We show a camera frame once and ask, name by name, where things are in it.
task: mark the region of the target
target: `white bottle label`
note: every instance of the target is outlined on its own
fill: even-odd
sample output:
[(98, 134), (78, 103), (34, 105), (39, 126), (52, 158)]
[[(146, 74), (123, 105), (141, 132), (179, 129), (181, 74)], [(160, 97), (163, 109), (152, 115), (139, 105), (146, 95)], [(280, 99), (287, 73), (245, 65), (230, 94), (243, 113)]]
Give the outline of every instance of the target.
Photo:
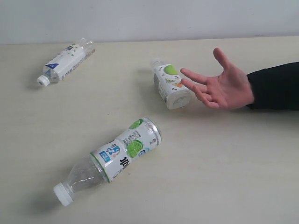
[[(60, 81), (67, 77), (73, 70), (75, 70), (83, 61), (85, 61), (92, 53), (86, 54), (82, 47), (73, 43), (65, 48), (55, 58), (49, 61), (44, 69), (44, 75), (48, 76), (53, 81)], [(54, 72), (58, 74), (59, 80), (55, 77)]]
[(111, 182), (132, 161), (161, 142), (157, 127), (147, 118), (139, 119), (112, 142), (91, 152)]
[(171, 64), (165, 64), (154, 68), (154, 84), (159, 93), (167, 103), (170, 94), (179, 90), (188, 90), (182, 83), (181, 77)]

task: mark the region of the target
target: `green lime graphic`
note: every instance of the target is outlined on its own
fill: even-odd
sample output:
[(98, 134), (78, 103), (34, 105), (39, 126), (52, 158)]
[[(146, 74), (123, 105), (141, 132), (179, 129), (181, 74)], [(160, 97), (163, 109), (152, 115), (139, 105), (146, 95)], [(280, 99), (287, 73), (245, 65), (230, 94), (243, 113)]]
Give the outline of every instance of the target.
[(129, 129), (135, 129), (135, 128), (138, 128), (140, 126), (140, 124), (142, 124), (143, 120), (142, 119), (139, 119), (137, 121), (135, 121), (130, 127)]
[(143, 149), (143, 144), (140, 141), (135, 140), (127, 146), (128, 156), (134, 158), (138, 155), (139, 151), (142, 149)]
[(170, 65), (167, 65), (165, 68), (164, 68), (164, 72), (168, 75), (177, 75), (178, 72), (176, 71), (176, 69), (170, 64)]

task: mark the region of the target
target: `white wall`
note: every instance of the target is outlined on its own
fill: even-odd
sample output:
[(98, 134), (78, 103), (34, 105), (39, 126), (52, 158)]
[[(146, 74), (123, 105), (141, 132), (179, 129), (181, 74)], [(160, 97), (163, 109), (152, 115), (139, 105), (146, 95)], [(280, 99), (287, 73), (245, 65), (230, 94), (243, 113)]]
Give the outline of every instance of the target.
[(299, 35), (299, 0), (0, 0), (0, 44)]

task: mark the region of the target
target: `water bottle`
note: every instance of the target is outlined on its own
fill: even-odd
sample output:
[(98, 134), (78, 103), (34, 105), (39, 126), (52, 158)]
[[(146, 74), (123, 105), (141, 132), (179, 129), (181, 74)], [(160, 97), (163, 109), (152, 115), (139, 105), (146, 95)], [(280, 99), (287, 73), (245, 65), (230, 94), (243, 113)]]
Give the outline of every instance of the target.
[(191, 91), (181, 83), (181, 77), (171, 64), (156, 58), (151, 63), (154, 85), (168, 109), (186, 106), (191, 100)]
[(160, 142), (159, 128), (150, 119), (141, 118), (113, 141), (79, 160), (68, 178), (54, 187), (54, 192), (61, 204), (67, 206), (88, 189), (111, 183), (132, 161)]
[(37, 78), (37, 83), (47, 86), (60, 82), (94, 52), (94, 44), (87, 38), (72, 43), (43, 67), (43, 74)]

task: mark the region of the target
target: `person's hand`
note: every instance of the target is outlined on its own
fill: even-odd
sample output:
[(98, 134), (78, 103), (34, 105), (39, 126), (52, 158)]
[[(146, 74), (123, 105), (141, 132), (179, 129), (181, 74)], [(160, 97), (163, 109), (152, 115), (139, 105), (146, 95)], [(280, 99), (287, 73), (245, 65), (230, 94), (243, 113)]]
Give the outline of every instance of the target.
[(236, 109), (252, 104), (254, 96), (247, 75), (233, 65), (219, 48), (214, 50), (214, 57), (223, 67), (219, 76), (206, 77), (181, 69), (181, 73), (194, 81), (183, 78), (182, 83), (209, 108)]

